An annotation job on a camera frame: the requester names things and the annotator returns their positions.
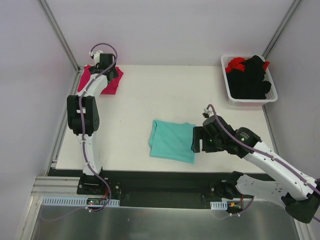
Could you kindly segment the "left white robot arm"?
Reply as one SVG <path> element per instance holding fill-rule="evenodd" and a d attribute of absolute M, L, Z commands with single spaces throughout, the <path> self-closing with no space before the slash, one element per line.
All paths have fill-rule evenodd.
<path fill-rule="evenodd" d="M 118 77 L 116 70 L 116 53 L 104 53 L 99 50 L 90 53 L 94 65 L 86 69 L 87 82 L 76 94 L 66 99 L 67 124 L 76 136 L 83 160 L 83 170 L 79 187 L 88 187 L 94 194 L 105 191 L 107 184 L 101 176 L 103 169 L 100 162 L 100 151 L 97 144 L 97 133 L 100 127 L 100 116 L 97 98 L 104 89 Z"/>

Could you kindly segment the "teal t shirt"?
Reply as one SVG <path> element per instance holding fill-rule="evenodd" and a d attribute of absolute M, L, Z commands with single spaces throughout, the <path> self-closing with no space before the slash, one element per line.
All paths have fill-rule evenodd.
<path fill-rule="evenodd" d="M 195 153 L 191 150 L 194 127 L 188 122 L 154 120 L 148 141 L 149 156 L 194 164 Z"/>

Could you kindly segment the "pink t shirt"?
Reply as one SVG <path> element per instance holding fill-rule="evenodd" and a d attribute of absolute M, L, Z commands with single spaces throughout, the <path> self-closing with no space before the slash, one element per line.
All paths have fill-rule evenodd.
<path fill-rule="evenodd" d="M 77 92 L 80 92 L 85 85 L 89 82 L 90 77 L 91 77 L 91 73 L 89 68 L 91 68 L 92 65 L 86 65 L 84 67 L 84 71 L 83 74 L 80 78 L 80 82 L 77 88 Z M 120 80 L 122 78 L 122 76 L 124 75 L 124 73 L 120 70 L 120 68 L 118 66 L 115 67 L 117 73 L 118 73 L 118 77 L 114 78 L 111 83 L 108 84 L 108 86 L 101 92 L 102 95 L 115 95 L 120 83 Z"/>

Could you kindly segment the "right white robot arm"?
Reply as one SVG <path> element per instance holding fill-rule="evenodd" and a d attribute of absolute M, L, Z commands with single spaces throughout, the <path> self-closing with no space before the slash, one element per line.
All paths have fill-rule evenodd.
<path fill-rule="evenodd" d="M 309 224 L 320 207 L 320 181 L 297 170 L 275 154 L 253 131 L 234 130 L 221 116 L 211 116 L 192 130 L 194 153 L 226 151 L 263 170 L 271 181 L 233 171 L 231 177 L 214 186 L 221 198 L 250 195 L 270 201 L 294 219 Z"/>

